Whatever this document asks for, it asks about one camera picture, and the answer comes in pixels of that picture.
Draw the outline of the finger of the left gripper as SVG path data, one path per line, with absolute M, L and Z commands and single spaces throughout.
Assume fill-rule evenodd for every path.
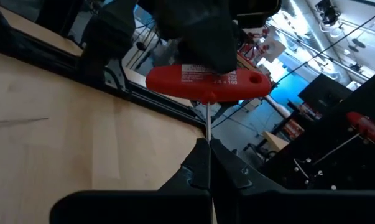
M 219 74 L 236 69 L 236 41 L 229 2 L 156 0 L 154 18 L 164 39 L 177 39 L 179 52 Z

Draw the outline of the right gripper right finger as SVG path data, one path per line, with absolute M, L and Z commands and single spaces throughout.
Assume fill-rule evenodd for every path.
M 290 190 L 212 139 L 211 194 L 218 223 L 375 223 L 374 190 Z

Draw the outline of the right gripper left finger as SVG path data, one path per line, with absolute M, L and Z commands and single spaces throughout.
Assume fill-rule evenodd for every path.
M 211 223 L 211 150 L 198 138 L 180 168 L 157 190 L 84 190 L 50 210 L 50 223 Z

